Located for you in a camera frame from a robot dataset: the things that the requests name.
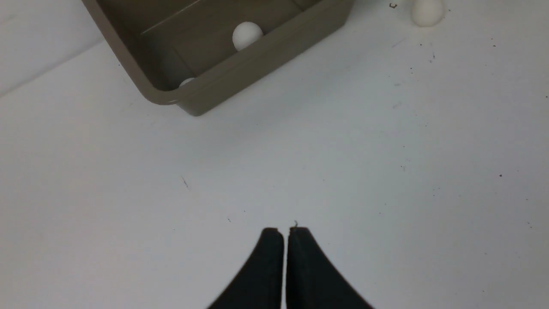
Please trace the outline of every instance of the ping pong ball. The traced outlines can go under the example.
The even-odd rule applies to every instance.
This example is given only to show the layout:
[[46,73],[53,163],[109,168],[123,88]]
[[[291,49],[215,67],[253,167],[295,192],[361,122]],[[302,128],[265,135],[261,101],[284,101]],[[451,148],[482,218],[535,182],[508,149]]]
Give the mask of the ping pong ball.
[[233,32],[233,44],[237,51],[250,46],[263,36],[263,31],[258,25],[245,21],[238,25]]

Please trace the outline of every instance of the white table surface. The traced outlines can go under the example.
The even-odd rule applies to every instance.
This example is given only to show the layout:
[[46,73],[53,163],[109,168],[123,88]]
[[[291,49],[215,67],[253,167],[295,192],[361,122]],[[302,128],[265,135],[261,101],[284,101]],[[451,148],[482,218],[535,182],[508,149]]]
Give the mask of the white table surface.
[[206,308],[297,220],[377,309],[547,308],[549,2],[396,3],[200,118],[105,42],[7,92],[0,307]]

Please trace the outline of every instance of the plastic bin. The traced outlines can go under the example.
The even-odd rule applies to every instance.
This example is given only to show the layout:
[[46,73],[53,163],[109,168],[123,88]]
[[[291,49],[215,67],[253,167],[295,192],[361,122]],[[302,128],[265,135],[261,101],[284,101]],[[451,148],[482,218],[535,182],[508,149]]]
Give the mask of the plastic bin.
[[[145,98],[202,115],[341,27],[354,0],[82,0]],[[237,52],[244,21],[265,36]],[[195,78],[182,87],[187,78]]]

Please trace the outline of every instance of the white surface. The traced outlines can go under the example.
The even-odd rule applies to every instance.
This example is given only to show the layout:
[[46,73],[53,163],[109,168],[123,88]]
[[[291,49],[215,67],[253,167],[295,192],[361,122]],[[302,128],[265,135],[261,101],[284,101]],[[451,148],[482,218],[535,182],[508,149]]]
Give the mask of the white surface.
[[263,31],[258,25],[245,21],[234,28],[233,44],[237,51],[241,51],[250,46],[263,36]]
[[0,1],[0,97],[100,40],[80,0]]
[[446,13],[443,0],[414,0],[412,21],[420,27],[432,27],[438,24]]
[[378,309],[546,308],[549,2],[447,4],[358,2],[200,118],[106,43],[3,97],[1,306],[205,308],[297,220]]

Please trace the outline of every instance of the white ball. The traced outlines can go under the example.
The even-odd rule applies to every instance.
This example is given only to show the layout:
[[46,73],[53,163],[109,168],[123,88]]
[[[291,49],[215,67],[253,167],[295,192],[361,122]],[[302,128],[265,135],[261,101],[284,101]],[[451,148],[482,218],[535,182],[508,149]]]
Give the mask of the white ball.
[[414,0],[412,20],[420,27],[432,27],[438,24],[446,13],[443,0]]
[[194,78],[187,78],[187,79],[185,79],[185,80],[179,85],[179,87],[180,87],[180,88],[183,87],[184,84],[186,84],[186,83],[192,81],[193,79],[194,79]]
[[245,21],[238,25],[233,32],[233,44],[237,51],[250,46],[263,36],[263,31],[258,25]]

